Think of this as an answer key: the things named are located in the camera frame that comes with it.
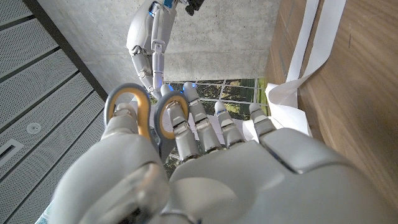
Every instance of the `wooden panel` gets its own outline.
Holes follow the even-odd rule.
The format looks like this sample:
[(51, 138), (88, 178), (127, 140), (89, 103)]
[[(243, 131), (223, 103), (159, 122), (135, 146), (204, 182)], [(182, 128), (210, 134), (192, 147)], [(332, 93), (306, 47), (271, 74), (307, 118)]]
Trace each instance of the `wooden panel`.
[[(317, 27), (322, 4), (323, 0), (313, 27)], [(285, 80), (282, 65), (290, 64), (305, 0), (282, 0), (280, 5), (279, 14), (284, 15), (278, 15), (266, 68), (266, 79), (278, 84)], [(397, 11), (396, 0), (347, 0), (331, 56), (299, 89), (298, 99), (314, 137), (353, 161), (396, 208)], [(286, 13), (290, 13), (287, 26), (280, 19), (288, 17)], [(314, 35), (313, 30), (303, 68)]]

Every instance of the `blue light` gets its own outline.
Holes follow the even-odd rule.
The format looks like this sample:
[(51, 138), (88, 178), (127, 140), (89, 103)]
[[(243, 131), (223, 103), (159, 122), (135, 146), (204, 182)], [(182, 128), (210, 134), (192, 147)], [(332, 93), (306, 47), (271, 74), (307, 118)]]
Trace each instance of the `blue light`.
[(225, 110), (222, 110), (222, 111), (219, 111), (219, 112), (217, 112), (217, 115), (219, 115), (221, 112), (224, 112), (224, 111), (226, 111), (226, 109), (225, 109)]
[(165, 0), (163, 4), (171, 9), (173, 7), (173, 0)]

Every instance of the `perforated metal panel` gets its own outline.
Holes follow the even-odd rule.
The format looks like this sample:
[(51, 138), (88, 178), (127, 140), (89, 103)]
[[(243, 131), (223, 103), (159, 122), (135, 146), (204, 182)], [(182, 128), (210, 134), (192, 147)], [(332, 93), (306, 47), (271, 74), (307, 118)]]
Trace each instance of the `perforated metal panel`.
[(57, 47), (37, 19), (0, 32), (0, 77)]
[(84, 129), (102, 110), (104, 101), (91, 94), (57, 129), (0, 183), (0, 223), (16, 209)]
[[(0, 134), (0, 145), (13, 138), (21, 142), (24, 147), (0, 167), (0, 177), (29, 152), (92, 90), (90, 84), (79, 73), (2, 132)], [(26, 127), (30, 123), (39, 123), (42, 126), (41, 131), (37, 134), (29, 134)]]
[(0, 83), (0, 128), (77, 71), (63, 50)]
[(32, 15), (22, 0), (0, 1), (0, 26)]
[(62, 175), (84, 152), (100, 140), (103, 131), (103, 115), (101, 114), (65, 154), (57, 166), (51, 170), (35, 191), (27, 197), (8, 223), (35, 223), (49, 205), (52, 194)]

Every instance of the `humanoid robot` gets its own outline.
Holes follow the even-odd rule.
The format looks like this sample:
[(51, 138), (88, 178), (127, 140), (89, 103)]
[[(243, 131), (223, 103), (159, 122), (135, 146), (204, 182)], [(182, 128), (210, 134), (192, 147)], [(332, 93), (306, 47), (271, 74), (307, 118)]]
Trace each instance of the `humanoid robot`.
[[(137, 111), (128, 103), (114, 108), (125, 91), (136, 96)], [(213, 128), (204, 125), (192, 83), (184, 84), (183, 94), (164, 84), (161, 94), (155, 130), (163, 143), (150, 135), (143, 87), (125, 84), (109, 94), (102, 138), (59, 182), (51, 224), (398, 223), (397, 212), (352, 163), (298, 131), (275, 129), (258, 104), (249, 109), (259, 142), (242, 137), (219, 101), (226, 149), (207, 132), (199, 134), (200, 152), (189, 112), (198, 132)], [(172, 132), (162, 129), (163, 113)], [(168, 179), (163, 163), (176, 144), (183, 163)]]
[(186, 5), (191, 16), (204, 0), (146, 0), (138, 9), (130, 25), (126, 47), (147, 91), (158, 100), (163, 85), (164, 53), (177, 14), (177, 4)]

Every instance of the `white paper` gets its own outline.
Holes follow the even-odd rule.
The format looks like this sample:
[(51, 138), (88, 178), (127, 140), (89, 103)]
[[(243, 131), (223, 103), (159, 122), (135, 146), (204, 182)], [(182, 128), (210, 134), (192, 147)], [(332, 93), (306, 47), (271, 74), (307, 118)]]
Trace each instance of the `white paper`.
[(299, 78), (318, 3), (319, 0), (307, 0), (286, 82), (281, 85), (269, 83), (266, 88), (271, 116), (283, 127), (296, 129), (309, 136), (311, 132), (305, 112), (297, 109), (297, 88), (328, 60), (346, 0), (325, 0), (323, 3), (308, 65), (303, 77)]
[(243, 132), (243, 137), (247, 141), (255, 140), (256, 142), (259, 142), (259, 138), (257, 137), (257, 132), (254, 129), (253, 120), (250, 119), (247, 121), (243, 121), (242, 132)]

